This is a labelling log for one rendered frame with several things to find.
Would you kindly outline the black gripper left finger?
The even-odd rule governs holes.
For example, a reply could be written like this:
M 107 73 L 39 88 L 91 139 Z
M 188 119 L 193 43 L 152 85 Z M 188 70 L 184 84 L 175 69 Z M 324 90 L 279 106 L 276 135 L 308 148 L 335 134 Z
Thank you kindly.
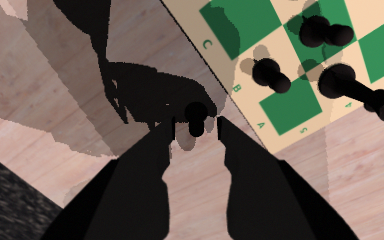
M 175 117 L 168 116 L 117 159 L 111 159 L 65 206 L 40 240 L 164 240 Z

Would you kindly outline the green and cream chessboard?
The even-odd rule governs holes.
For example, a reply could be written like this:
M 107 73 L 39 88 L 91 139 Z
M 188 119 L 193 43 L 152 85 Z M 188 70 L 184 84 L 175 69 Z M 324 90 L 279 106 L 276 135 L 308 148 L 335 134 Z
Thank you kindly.
M 363 105 L 318 88 L 331 66 L 346 64 L 356 80 L 384 89 L 384 0 L 162 0 L 225 87 L 271 154 Z M 345 46 L 302 44 L 300 30 L 311 17 L 350 26 Z M 276 93 L 258 85 L 256 64 L 276 61 L 291 81 Z

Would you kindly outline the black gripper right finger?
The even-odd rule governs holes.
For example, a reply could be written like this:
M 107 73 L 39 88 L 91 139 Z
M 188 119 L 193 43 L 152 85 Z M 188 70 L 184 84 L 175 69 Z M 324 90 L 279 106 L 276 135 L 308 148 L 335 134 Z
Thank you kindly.
M 285 160 L 217 117 L 231 174 L 226 209 L 233 240 L 359 240 L 340 214 Z

